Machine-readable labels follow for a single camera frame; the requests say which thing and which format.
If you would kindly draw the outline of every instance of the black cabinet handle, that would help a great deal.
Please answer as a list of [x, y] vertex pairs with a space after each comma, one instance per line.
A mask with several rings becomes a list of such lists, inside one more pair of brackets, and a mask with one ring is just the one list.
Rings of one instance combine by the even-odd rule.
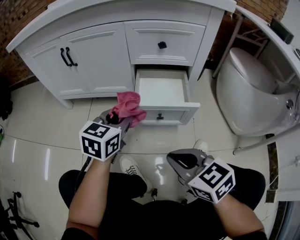
[[157, 120], [164, 120], [164, 117], [161, 116], [161, 113], [158, 114]]
[[66, 55], [67, 55], [67, 58], [69, 58], [69, 61], [71, 62], [71, 64], [73, 65], [73, 66], [78, 66], [78, 64], [77, 63], [74, 63], [73, 62], [73, 60], [71, 59], [71, 57], [70, 57], [70, 55], [69, 55], [69, 51], [70, 51], [70, 49], [68, 48], [68, 47], [66, 47]]
[[68, 64], [67, 60], [65, 59], [65, 56], [64, 56], [64, 49], [63, 49], [63, 48], [60, 49], [60, 55], [61, 55], [61, 58], [64, 60], [65, 64], [66, 64], [68, 67], [71, 67], [72, 64]]
[[158, 45], [159, 49], [167, 48], [167, 44], [165, 42], [160, 42], [157, 45]]

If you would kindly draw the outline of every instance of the shoe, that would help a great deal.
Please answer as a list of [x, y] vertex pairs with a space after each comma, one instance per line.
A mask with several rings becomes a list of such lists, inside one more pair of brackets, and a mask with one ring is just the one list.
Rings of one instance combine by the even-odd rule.
[[208, 144], [207, 142], [204, 142], [202, 139], [198, 139], [193, 148], [201, 150], [206, 155], [208, 155]]
[[120, 157], [120, 165], [123, 173], [128, 175], [138, 175], [147, 184], [147, 192], [152, 189], [151, 183], [142, 175], [135, 159], [127, 154]]

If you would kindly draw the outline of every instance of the pink cloth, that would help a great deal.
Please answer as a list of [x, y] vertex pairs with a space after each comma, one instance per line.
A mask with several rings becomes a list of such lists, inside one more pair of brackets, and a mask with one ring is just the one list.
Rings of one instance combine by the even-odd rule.
[[119, 104], [113, 107], [109, 112], [111, 118], [113, 117], [113, 112], [115, 112], [120, 119], [133, 116], [130, 125], [131, 128], [134, 128], [140, 121], [146, 118], [146, 111], [137, 109], [141, 101], [140, 94], [136, 92], [120, 92], [117, 93], [117, 99]]

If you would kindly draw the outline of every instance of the person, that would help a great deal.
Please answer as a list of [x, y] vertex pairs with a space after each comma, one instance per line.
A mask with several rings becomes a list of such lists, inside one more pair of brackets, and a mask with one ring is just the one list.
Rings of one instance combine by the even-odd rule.
[[[195, 147], [207, 152], [201, 140]], [[230, 165], [236, 185], [218, 204], [197, 198], [186, 205], [174, 201], [141, 205], [132, 199], [147, 192], [148, 180], [137, 162], [130, 155], [121, 156], [123, 173], [110, 173], [110, 164], [111, 159], [93, 160], [87, 172], [78, 176], [79, 171], [71, 170], [61, 177], [60, 194], [69, 208], [62, 240], [267, 239], [253, 212], [265, 190], [264, 176], [257, 171]]]

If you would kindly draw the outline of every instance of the toilet bowl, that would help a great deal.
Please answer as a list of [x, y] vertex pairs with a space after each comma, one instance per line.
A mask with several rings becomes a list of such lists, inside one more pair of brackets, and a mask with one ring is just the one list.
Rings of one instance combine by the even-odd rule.
[[277, 134], [296, 124], [298, 87], [277, 81], [256, 58], [232, 48], [217, 77], [217, 101], [241, 136]]

